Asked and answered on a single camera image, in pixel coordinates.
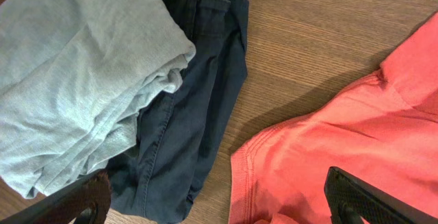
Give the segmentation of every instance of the garment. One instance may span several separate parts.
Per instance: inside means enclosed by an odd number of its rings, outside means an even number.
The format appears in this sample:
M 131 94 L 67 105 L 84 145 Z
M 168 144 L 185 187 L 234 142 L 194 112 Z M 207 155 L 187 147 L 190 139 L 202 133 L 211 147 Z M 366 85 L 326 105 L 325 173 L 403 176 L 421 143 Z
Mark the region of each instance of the garment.
M 0 176 L 32 198 L 105 168 L 194 53 L 162 0 L 5 1 Z
M 163 0 L 196 45 L 175 94 L 138 117 L 139 154 L 109 161 L 112 208 L 158 223 L 189 213 L 216 157 L 246 78 L 247 0 Z
M 235 152 L 229 222 L 330 223 L 330 166 L 438 217 L 437 35 L 438 14 L 380 70 Z

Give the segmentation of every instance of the gray fabric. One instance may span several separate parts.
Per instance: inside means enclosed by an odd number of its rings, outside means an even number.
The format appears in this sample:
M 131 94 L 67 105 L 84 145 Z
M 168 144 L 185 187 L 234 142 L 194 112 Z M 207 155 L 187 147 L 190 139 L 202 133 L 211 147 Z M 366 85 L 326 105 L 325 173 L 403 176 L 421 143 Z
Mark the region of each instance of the gray fabric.
M 0 176 L 33 198 L 105 167 L 194 52 L 162 0 L 5 1 Z

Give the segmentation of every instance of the dark blue fabric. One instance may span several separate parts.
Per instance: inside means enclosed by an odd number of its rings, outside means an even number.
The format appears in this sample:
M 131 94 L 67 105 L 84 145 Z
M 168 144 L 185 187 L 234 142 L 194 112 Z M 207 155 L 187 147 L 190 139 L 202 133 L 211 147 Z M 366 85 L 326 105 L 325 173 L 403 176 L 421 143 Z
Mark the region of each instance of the dark blue fabric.
M 140 110 L 137 156 L 111 159 L 112 207 L 158 223 L 178 223 L 213 166 L 246 78 L 247 0 L 163 0 L 196 45 L 174 94 Z

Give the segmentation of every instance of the red cloth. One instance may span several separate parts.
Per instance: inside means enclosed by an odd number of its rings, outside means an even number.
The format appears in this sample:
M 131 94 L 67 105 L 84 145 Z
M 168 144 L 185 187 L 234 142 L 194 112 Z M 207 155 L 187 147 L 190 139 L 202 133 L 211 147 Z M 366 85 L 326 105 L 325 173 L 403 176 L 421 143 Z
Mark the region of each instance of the red cloth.
M 231 166 L 232 224 L 330 223 L 330 166 L 438 217 L 438 15 L 321 110 L 257 134 Z

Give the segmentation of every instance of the wooden table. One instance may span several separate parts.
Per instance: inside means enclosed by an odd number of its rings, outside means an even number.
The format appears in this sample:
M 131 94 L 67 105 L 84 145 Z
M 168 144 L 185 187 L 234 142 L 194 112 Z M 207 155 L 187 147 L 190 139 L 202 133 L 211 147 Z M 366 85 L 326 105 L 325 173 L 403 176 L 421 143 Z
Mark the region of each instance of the wooden table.
M 248 79 L 213 170 L 184 223 L 227 223 L 230 155 L 261 129 L 317 110 L 377 69 L 438 9 L 438 0 L 249 1 Z M 22 200 L 2 182 L 0 219 L 41 198 Z M 107 223 L 150 222 L 111 210 Z

